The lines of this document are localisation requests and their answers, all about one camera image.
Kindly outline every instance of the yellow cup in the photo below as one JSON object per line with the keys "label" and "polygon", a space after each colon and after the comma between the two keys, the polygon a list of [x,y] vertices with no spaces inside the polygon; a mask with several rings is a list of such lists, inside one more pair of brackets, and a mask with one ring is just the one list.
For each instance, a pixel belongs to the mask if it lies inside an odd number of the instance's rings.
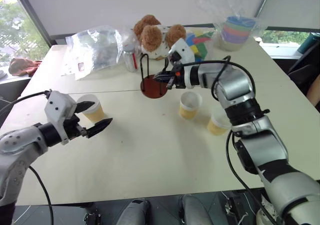
{"label": "yellow cup", "polygon": [[217,107],[213,110],[206,128],[214,135],[222,135],[231,128],[229,118],[222,107]]}
{"label": "yellow cup", "polygon": [[106,118],[106,115],[101,107],[99,99],[93,94],[86,94],[80,97],[77,103],[84,102],[84,101],[91,101],[94,104],[89,107],[87,110],[83,111],[82,113],[92,122],[97,123]]}
{"label": "yellow cup", "polygon": [[187,91],[180,98],[180,116],[185,119],[195,117],[199,107],[202,104],[202,97],[193,91]]}

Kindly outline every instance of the plastic cup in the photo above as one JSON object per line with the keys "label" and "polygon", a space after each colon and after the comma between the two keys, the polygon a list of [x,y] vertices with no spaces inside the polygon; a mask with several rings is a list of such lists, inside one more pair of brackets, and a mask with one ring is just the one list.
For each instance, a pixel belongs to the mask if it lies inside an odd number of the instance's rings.
{"label": "plastic cup", "polygon": [[180,116],[185,119],[192,119],[202,104],[202,97],[193,91],[187,91],[180,98]]}
{"label": "plastic cup", "polygon": [[241,49],[255,25],[251,18],[229,16],[220,34],[220,47],[227,51]]}
{"label": "plastic cup", "polygon": [[101,107],[100,101],[95,95],[93,94],[83,95],[77,100],[77,103],[84,102],[84,101],[94,102],[94,104],[91,107],[89,107],[87,110],[82,112],[92,123],[95,124],[106,118],[106,115]]}
{"label": "plastic cup", "polygon": [[208,122],[207,129],[213,135],[222,135],[231,128],[229,118],[222,107],[213,110],[212,116]]}

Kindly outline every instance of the plush toy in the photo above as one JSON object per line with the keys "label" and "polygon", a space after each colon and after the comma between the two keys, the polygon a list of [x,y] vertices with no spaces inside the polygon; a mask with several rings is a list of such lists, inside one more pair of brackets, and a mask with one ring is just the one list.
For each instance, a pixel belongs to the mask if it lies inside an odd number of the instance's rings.
{"label": "plush toy", "polygon": [[168,28],[161,25],[153,15],[144,16],[134,26],[133,31],[140,41],[142,52],[156,60],[165,58],[178,39],[186,39],[186,30],[182,25]]}

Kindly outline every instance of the tree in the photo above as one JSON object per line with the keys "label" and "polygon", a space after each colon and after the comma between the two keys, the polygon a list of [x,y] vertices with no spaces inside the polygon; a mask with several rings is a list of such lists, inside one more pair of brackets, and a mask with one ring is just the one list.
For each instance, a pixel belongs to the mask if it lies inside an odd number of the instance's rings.
{"label": "tree", "polygon": [[[1,53],[1,48],[10,48],[13,53]],[[9,65],[14,57],[41,60],[48,50],[23,7],[18,2],[0,1],[0,62]]]}
{"label": "tree", "polygon": [[287,44],[289,42],[302,44],[308,36],[308,32],[266,30],[262,36],[262,41],[270,44]]}

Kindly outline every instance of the brown cloth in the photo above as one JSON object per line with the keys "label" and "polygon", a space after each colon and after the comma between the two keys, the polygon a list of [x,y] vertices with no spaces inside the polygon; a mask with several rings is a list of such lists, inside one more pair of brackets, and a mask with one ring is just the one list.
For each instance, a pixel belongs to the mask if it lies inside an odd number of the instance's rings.
{"label": "brown cloth", "polygon": [[14,58],[10,62],[9,73],[13,76],[23,76],[28,74],[32,77],[37,71],[41,61],[32,61],[26,58]]}

